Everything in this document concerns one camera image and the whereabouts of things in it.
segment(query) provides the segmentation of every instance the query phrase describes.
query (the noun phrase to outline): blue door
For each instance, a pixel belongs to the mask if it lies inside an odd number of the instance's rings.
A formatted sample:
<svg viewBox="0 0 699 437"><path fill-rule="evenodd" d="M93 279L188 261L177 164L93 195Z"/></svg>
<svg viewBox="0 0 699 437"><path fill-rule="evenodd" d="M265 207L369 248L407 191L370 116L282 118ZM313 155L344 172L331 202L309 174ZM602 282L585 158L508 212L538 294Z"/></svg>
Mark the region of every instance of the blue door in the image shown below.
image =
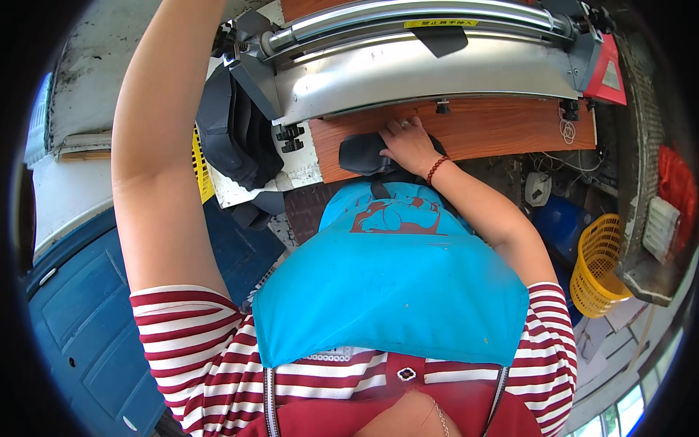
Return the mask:
<svg viewBox="0 0 699 437"><path fill-rule="evenodd" d="M241 229L214 199L204 210L216 261L240 303L284 245L269 229ZM113 210L42 256L28 296L52 377L85 427L95 436L150 434L165 405L138 340Z"/></svg>

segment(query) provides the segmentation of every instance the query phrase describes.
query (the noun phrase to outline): red plastic bag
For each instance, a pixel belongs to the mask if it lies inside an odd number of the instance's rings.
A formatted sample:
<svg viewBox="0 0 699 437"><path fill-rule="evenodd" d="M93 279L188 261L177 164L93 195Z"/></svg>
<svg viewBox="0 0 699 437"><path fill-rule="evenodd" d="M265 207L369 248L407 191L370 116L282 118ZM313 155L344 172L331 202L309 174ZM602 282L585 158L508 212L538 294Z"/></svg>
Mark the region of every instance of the red plastic bag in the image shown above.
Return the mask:
<svg viewBox="0 0 699 437"><path fill-rule="evenodd" d="M677 208L679 215L679 235L676 252L687 243L697 215L697 185L689 166L673 148L661 144L658 151L658 173L660 184L658 195L662 200Z"/></svg>

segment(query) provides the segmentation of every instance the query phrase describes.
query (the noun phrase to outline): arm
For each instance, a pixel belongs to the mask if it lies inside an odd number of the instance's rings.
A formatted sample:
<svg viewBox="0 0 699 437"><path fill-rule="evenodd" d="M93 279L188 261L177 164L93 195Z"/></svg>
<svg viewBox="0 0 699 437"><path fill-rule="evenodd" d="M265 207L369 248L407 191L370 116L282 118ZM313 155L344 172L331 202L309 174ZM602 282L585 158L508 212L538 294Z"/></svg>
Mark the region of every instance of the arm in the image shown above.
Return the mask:
<svg viewBox="0 0 699 437"><path fill-rule="evenodd" d="M129 285L194 284L228 296L192 170L192 129L224 0L164 0L124 77L112 190Z"/></svg>
<svg viewBox="0 0 699 437"><path fill-rule="evenodd" d="M380 134L388 147L382 154L423 178L427 178L442 156L434 150L418 117L411 118L404 127L391 120ZM539 233L509 199L451 161L437 168L432 186L454 205L525 285L558 282Z"/></svg>

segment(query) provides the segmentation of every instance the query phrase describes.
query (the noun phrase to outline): white vent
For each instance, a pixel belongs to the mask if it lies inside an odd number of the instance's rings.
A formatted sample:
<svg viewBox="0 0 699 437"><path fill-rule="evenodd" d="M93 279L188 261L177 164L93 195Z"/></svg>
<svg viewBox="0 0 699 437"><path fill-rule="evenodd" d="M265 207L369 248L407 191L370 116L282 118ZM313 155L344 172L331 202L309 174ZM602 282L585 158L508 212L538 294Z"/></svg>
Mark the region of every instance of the white vent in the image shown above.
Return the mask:
<svg viewBox="0 0 699 437"><path fill-rule="evenodd" d="M672 257L673 236L679 226L679 210L655 196L648 204L648 220L643 232L643 247L662 264Z"/></svg>

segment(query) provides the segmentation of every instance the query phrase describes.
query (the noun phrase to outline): necklace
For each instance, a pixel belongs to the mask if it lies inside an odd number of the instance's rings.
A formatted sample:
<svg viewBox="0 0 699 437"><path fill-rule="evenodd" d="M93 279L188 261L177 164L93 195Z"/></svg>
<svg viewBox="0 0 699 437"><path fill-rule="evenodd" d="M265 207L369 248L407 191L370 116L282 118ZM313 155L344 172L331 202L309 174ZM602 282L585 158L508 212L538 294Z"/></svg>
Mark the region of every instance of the necklace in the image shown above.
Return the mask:
<svg viewBox="0 0 699 437"><path fill-rule="evenodd" d="M444 419L444 414L442 413L442 408L440 408L439 404L434 399L432 399L432 402L434 402L434 407L437 408L437 414L439 414L439 420L442 421L442 428L444 428L444 435L445 435L445 437L449 437L449 427L447 427L447 421Z"/></svg>

